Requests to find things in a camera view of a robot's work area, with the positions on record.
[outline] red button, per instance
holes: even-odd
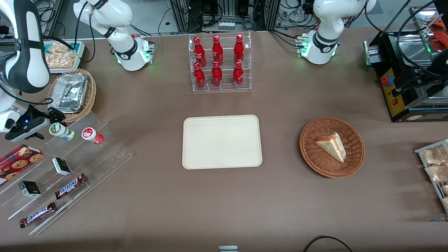
[[[390,81],[391,80],[390,80],[390,78],[388,76],[384,76],[384,77],[381,78],[381,84],[383,84],[385,86],[387,86]]]

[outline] coca-cola bottle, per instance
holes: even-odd
[[[237,42],[235,43],[235,47],[233,48],[233,53],[235,55],[234,61],[237,63],[238,61],[244,60],[244,44],[243,44],[243,35],[237,35]]]
[[[241,68],[241,61],[235,63],[235,69],[233,70],[233,86],[240,88],[243,85],[243,69]]]
[[[201,67],[205,67],[207,65],[207,60],[205,59],[205,50],[201,45],[201,40],[199,37],[195,37],[194,41],[194,57],[196,58],[196,62],[200,64]]]
[[[211,74],[213,76],[213,85],[215,85],[215,87],[220,87],[223,81],[223,71],[221,70],[218,61],[213,62]]]
[[[194,66],[193,75],[196,81],[196,85],[198,86],[199,89],[204,89],[205,88],[204,71],[202,71],[200,64],[197,62],[195,62],[193,66]]]
[[[220,37],[218,35],[213,36],[213,48],[211,49],[213,52],[213,60],[217,61],[220,66],[224,64],[224,53],[223,46],[220,42]]]

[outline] table surface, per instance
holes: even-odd
[[[414,149],[446,139],[448,122],[390,122],[364,65],[362,42],[375,35],[347,29],[331,61],[313,65],[270,33],[253,32],[252,90],[232,93],[192,92],[187,35],[163,37],[154,63],[137,72],[97,40],[95,59],[82,65],[98,86],[93,111],[135,156],[40,235],[0,210],[0,251],[285,252],[317,235],[358,252],[446,250],[448,223],[430,222],[446,215]],[[259,167],[182,167],[186,118],[244,114],[259,118]],[[364,165],[349,178],[315,173],[298,151],[304,125],[322,116],[347,121],[363,138]],[[1,146],[4,155],[17,144]],[[328,248],[342,246],[320,240],[309,251]]]

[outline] small black box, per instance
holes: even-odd
[[[64,159],[55,157],[52,159],[52,162],[58,174],[68,176],[72,172]]]
[[[23,180],[20,181],[19,187],[25,197],[37,198],[40,195],[36,182]]]

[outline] brown wicker basket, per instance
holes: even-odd
[[[347,156],[339,162],[314,141],[316,138],[337,132]],[[329,178],[345,178],[353,175],[364,162],[365,150],[361,136],[347,122],[336,117],[320,117],[310,121],[299,139],[300,152],[308,165],[317,173]]]
[[[89,82],[87,84],[87,90],[86,90],[86,97],[84,98],[84,108],[80,113],[77,114],[64,114],[65,115],[65,121],[66,122],[75,122],[81,118],[83,118],[85,115],[87,115],[93,107],[93,104],[95,103],[95,96],[96,96],[96,83],[95,80],[92,78],[92,75],[90,75],[89,72],[85,71],[84,69],[76,69],[72,70],[63,74],[85,74],[89,78]],[[48,98],[52,96],[53,89],[55,87],[55,83],[58,78],[56,78],[53,81],[52,86],[50,87],[50,91],[48,92]]]

